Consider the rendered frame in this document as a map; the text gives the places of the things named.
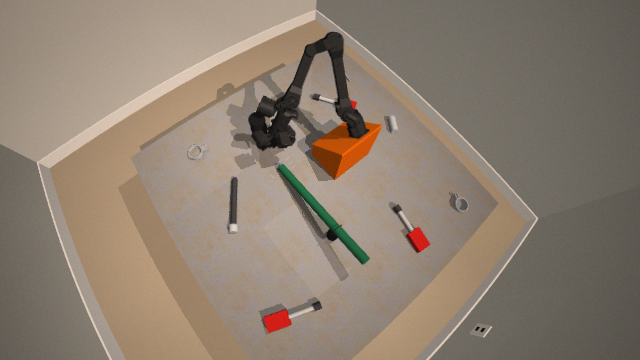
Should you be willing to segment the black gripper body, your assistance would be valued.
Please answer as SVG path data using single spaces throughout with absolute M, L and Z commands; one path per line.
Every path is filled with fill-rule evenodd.
M 269 132 L 267 132 L 267 134 L 264 134 L 264 132 L 262 130 L 258 130 L 258 131 L 254 131 L 252 134 L 252 138 L 254 140 L 254 142 L 257 144 L 257 146 L 262 147 L 262 146 L 266 146 L 267 144 L 270 143 L 270 141 L 273 139 L 272 135 L 279 131 L 279 132 L 284 132 L 285 130 L 288 130 L 288 135 L 290 134 L 290 136 L 295 136 L 296 133 L 293 131 L 293 129 L 287 125 L 286 127 L 280 126 L 278 125 L 274 119 L 271 119 L 272 125 L 271 127 L 268 127 L 267 130 Z

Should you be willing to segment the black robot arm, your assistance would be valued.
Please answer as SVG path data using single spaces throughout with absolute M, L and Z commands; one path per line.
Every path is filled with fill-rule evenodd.
M 343 62 L 343 37 L 338 32 L 329 32 L 326 37 L 308 44 L 304 49 L 294 80 L 288 87 L 284 97 L 278 98 L 275 101 L 263 95 L 256 113 L 270 118 L 274 116 L 277 111 L 274 120 L 278 125 L 283 127 L 288 125 L 291 118 L 297 119 L 298 112 L 294 108 L 297 108 L 299 105 L 309 67 L 314 56 L 325 51 L 328 51 L 331 59 L 335 86 L 338 93 L 338 101 L 334 102 L 336 106 L 335 111 L 342 121 L 348 122 L 347 130 L 349 136 L 361 139 L 361 137 L 370 130 L 366 129 L 362 115 L 356 109 L 353 109 L 348 96 Z M 290 136 L 290 134 L 288 135 L 287 133 L 288 130 L 284 132 L 277 131 L 272 135 L 273 139 L 276 137 L 278 148 L 292 146 L 295 142 L 295 136 Z

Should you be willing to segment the black post with cap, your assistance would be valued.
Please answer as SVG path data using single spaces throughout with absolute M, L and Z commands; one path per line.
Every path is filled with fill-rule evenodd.
M 249 115 L 248 122 L 249 122 L 249 125 L 252 127 L 253 131 L 258 131 L 258 130 L 264 131 L 266 128 L 265 117 L 256 112 L 253 112 Z

